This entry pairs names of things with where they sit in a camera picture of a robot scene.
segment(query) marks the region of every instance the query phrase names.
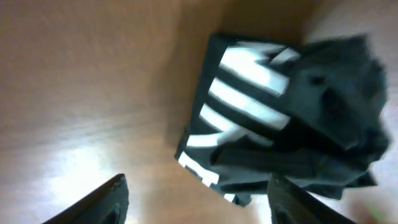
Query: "black object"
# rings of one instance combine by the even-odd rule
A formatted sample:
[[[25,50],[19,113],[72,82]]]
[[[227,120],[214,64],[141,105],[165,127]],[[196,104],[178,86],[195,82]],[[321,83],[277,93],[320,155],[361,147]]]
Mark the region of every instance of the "black object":
[[[280,175],[270,176],[267,192],[273,224],[354,224]]]
[[[221,64],[228,49],[256,51],[259,60],[244,62],[239,69],[260,65],[289,84],[275,94],[260,86],[266,78],[258,84],[250,76],[237,75]],[[252,108],[237,109],[247,101],[226,102],[230,92],[222,96],[211,92],[212,87],[222,92],[217,89],[220,85],[289,120],[259,121],[250,114],[253,110],[247,111]],[[266,192],[272,172],[304,190],[340,199],[347,187],[376,185],[368,168],[389,144],[379,122],[386,98],[385,71],[368,52],[365,36],[293,48],[268,40],[212,35],[192,117],[175,158],[205,185],[241,206],[250,202],[251,194]],[[210,116],[205,119],[205,109],[232,125],[213,123]]]
[[[118,174],[46,224],[123,224],[129,206],[126,177]]]

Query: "wooden floor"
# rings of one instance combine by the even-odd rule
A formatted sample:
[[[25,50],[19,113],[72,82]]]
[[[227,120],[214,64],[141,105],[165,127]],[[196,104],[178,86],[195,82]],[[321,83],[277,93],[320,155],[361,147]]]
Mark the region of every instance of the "wooden floor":
[[[43,222],[121,172],[127,223],[269,223],[266,197],[231,205],[173,158],[208,35],[369,32],[388,66],[383,119],[396,136],[397,22],[395,0],[0,0],[0,222]],[[379,187],[327,203],[394,223],[394,145],[373,170]]]

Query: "folded garment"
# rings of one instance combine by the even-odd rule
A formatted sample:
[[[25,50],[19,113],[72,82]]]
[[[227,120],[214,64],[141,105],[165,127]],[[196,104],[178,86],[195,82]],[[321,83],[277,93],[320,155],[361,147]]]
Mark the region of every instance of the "folded garment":
[[[388,147],[386,74],[365,36],[288,47],[212,35],[176,160],[226,200],[266,194],[271,172],[340,199],[376,185]]]

